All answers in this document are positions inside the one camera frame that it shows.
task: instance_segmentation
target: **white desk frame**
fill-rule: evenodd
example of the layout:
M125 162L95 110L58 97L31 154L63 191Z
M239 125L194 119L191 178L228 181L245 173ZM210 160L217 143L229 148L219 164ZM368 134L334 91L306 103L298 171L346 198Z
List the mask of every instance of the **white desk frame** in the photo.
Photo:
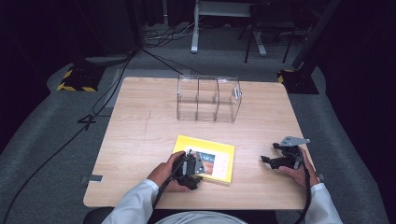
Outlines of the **white desk frame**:
M191 53L198 52L199 39L199 16L228 16L228 17L249 17L248 8L251 3L232 3L232 2L207 2L195 0L194 11L194 31L192 34ZM261 56L266 56L264 44L262 43L261 33L254 35Z

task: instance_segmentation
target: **forearm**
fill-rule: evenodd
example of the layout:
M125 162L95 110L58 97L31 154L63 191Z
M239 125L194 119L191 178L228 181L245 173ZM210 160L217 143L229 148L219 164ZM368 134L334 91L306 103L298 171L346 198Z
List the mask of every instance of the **forearm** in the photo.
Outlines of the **forearm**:
M144 180L130 189L104 224L147 223L152 214L152 200L157 195L158 186L151 180Z
M342 223L341 218L332 203L332 198L324 184L317 184L311 188L312 201L305 215L305 223Z

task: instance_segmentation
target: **book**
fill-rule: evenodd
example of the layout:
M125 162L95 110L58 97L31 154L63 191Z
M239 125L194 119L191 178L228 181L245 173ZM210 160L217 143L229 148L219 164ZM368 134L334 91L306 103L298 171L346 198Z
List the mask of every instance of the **book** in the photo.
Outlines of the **book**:
M233 155L235 147L222 143L179 135L173 152L200 153L205 172L199 174L204 179L230 184L233 176Z

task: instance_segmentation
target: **chair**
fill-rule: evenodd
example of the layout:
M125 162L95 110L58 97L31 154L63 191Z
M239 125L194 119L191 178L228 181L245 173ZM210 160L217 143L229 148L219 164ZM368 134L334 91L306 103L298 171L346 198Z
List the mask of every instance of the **chair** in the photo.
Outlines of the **chair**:
M248 26L250 26L245 63L248 62L248 53L250 50L253 32L276 32L277 35L274 39L279 39L279 36L282 33L291 32L289 44L287 45L288 47L282 61L282 63L284 63L288 56L290 45L296 31L296 27L289 13L288 6L278 2L261 2L259 4L251 5L249 7L249 13L249 24L244 27L238 37L240 40L242 34L246 31Z

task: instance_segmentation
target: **clear acrylic organizer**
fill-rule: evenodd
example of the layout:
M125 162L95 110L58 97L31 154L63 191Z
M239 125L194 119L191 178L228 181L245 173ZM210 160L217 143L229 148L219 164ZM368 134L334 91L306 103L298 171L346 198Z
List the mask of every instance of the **clear acrylic organizer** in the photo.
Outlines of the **clear acrylic organizer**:
M177 119L234 122L241 102L238 77L178 77Z

